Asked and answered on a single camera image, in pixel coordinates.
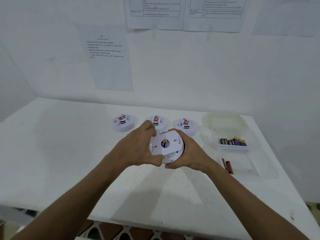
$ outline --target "instruction sheet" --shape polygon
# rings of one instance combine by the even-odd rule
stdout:
[[[264,0],[254,35],[315,36],[320,29],[320,0]]]
[[[124,0],[128,28],[182,30],[185,0]]]
[[[237,33],[250,0],[186,0],[183,31]]]
[[[133,92],[124,25],[75,24],[98,89]]]

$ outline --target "white smoke detector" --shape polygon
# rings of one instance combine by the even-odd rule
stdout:
[[[151,137],[149,148],[152,155],[164,155],[162,163],[166,164],[182,155],[184,144],[178,132],[172,130]]]
[[[178,119],[175,128],[183,131],[188,136],[193,136],[197,131],[196,123],[186,118]]]
[[[113,128],[116,131],[128,131],[134,126],[134,120],[129,114],[120,114],[113,119]]]
[[[154,127],[157,133],[162,133],[166,130],[167,124],[166,124],[166,121],[164,120],[164,117],[153,115],[149,117],[148,120],[150,120],[154,124]]]

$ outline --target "person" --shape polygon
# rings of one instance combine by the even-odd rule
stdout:
[[[176,131],[185,143],[185,150],[178,160],[166,164],[165,168],[189,167],[205,173],[254,240],[308,239],[211,159],[194,139],[180,130]],[[127,167],[162,165],[163,155],[152,155],[149,149],[150,139],[156,135],[150,121],[145,121],[131,131],[87,176],[53,202],[12,240],[74,240],[100,197]]]

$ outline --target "red label on smoke detector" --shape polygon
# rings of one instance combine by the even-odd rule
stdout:
[[[118,119],[119,119],[119,120],[123,120],[125,117],[126,117],[126,116],[123,115],[123,116],[119,117]]]

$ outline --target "person's right arm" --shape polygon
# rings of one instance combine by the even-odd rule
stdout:
[[[301,231],[211,159],[194,139],[180,130],[176,131],[185,143],[185,151],[178,160],[166,164],[165,167],[176,169],[186,166],[207,174],[253,240],[308,240]]]

